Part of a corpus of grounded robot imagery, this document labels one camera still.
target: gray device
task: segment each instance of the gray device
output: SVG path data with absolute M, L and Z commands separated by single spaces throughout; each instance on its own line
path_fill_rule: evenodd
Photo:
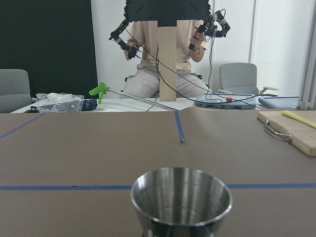
M 256 104 L 256 96 L 253 94 L 214 94 L 212 92 L 204 93 L 194 101 L 195 106 L 217 109 L 252 110 Z

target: metal handle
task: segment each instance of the metal handle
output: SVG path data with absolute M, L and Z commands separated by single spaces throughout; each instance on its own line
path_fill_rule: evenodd
M 283 138 L 283 139 L 284 139 L 285 141 L 287 141 L 287 142 L 292 142 L 293 138 L 292 138 L 291 135 L 286 135 L 286 134 L 279 133 L 279 132 L 275 131 L 273 128 L 271 128 L 269 125 L 270 125 L 270 122 L 269 122 L 268 119 L 266 119 L 266 129 L 267 129 L 270 133 L 272 133 L 272 134 L 275 135 L 275 136 L 278 136 L 278 137 Z

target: stainless steel cup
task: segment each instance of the stainless steel cup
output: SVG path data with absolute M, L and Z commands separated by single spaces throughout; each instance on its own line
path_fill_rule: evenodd
M 222 181 L 189 168 L 140 176 L 131 200 L 144 237 L 214 237 L 233 203 Z

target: beige shirt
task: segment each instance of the beige shirt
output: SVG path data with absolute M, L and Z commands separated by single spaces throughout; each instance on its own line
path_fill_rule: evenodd
M 203 21 L 183 20 L 177 21 L 177 70 L 190 70 L 191 50 L 189 50 L 190 38 Z M 131 35 L 137 40 L 143 48 L 147 49 L 154 57 L 157 55 L 158 48 L 158 26 L 157 21 L 138 21 L 133 22 Z M 128 41 L 135 42 L 135 39 L 130 37 Z M 206 49 L 206 42 L 201 44 L 201 47 Z M 146 50 L 143 49 L 143 58 L 137 68 L 146 66 L 156 66 L 156 60 Z

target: blue tape line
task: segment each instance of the blue tape line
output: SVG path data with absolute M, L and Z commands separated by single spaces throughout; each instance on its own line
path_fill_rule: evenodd
M 0 191 L 76 191 L 76 190 L 131 190 L 132 186 L 105 185 L 105 186 L 0 186 Z
M 316 184 L 230 184 L 229 189 L 314 189 Z
M 178 111 L 174 111 L 174 115 L 176 117 L 176 122 L 177 122 L 178 132 L 179 132 L 179 135 L 180 135 L 181 142 L 185 142 L 186 139 L 184 137 L 184 133 L 183 133 L 183 130 L 182 130 L 182 126 L 181 126 L 181 122 L 180 122 L 180 117 L 179 117 Z
M 35 120 L 39 119 L 40 117 L 42 117 L 42 116 L 44 116 L 44 115 L 45 115 L 45 114 L 41 114 L 41 115 L 37 116 L 36 118 L 34 118 L 34 119 L 32 119 L 32 120 L 26 122 L 25 124 L 23 124 L 23 125 L 21 125 L 21 126 L 15 128 L 15 129 L 13 129 L 12 131 L 7 132 L 6 134 L 0 136 L 0 140 L 1 140 L 2 138 L 4 138 L 4 137 L 10 135 L 11 133 L 16 132 L 17 130 L 21 129 L 22 127 L 25 127 L 26 125 L 28 125 L 28 124 L 34 122 Z
M 315 189 L 316 183 L 306 184 L 228 184 L 229 189 Z M 104 186 L 0 186 L 0 191 L 82 191 L 131 190 L 130 185 Z

